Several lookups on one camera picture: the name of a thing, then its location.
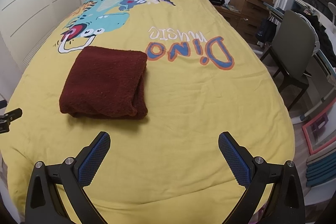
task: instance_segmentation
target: picture frame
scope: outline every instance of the picture frame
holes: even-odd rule
[[[310,155],[336,141],[336,98],[321,113],[302,126]]]

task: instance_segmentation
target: wooden nightstand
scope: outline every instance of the wooden nightstand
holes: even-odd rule
[[[214,5],[216,10],[226,19],[230,25],[237,30],[238,23],[241,19],[241,13],[230,11],[229,9],[223,6]]]
[[[256,44],[258,40],[255,34],[261,21],[269,16],[264,2],[273,6],[272,0],[230,0],[229,4],[239,12],[230,11],[222,6],[214,7],[246,42]]]

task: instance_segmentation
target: bed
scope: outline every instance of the bed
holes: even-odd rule
[[[145,119],[60,113],[65,80],[88,45],[148,55]],[[223,131],[267,162],[294,157],[293,127],[272,78],[208,0],[86,0],[32,59],[7,110],[17,107],[23,116],[0,135],[0,150],[22,213],[35,162],[61,163],[100,131],[111,148],[85,192],[108,223],[222,223],[245,190],[219,151]]]

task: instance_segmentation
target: dinosaur print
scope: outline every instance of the dinosaur print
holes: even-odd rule
[[[73,16],[77,16],[65,25],[64,28],[68,30],[62,33],[58,52],[82,50],[90,45],[97,35],[122,27],[129,18],[127,11],[136,5],[162,1],[175,6],[170,0],[86,0],[83,6],[72,13]],[[108,13],[114,7],[119,7],[120,12]],[[82,46],[66,48],[66,43],[76,37],[85,37],[87,41]]]

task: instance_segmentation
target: gray chair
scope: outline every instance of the gray chair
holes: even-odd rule
[[[278,88],[281,92],[289,85],[301,88],[300,94],[287,107],[290,110],[309,87],[309,82],[304,75],[308,62],[315,47],[315,34],[310,26],[295,12],[285,12],[279,31],[273,39],[270,48],[260,58],[262,61],[268,54],[271,55],[279,69],[273,75],[275,78],[279,72],[283,74],[283,82]]]

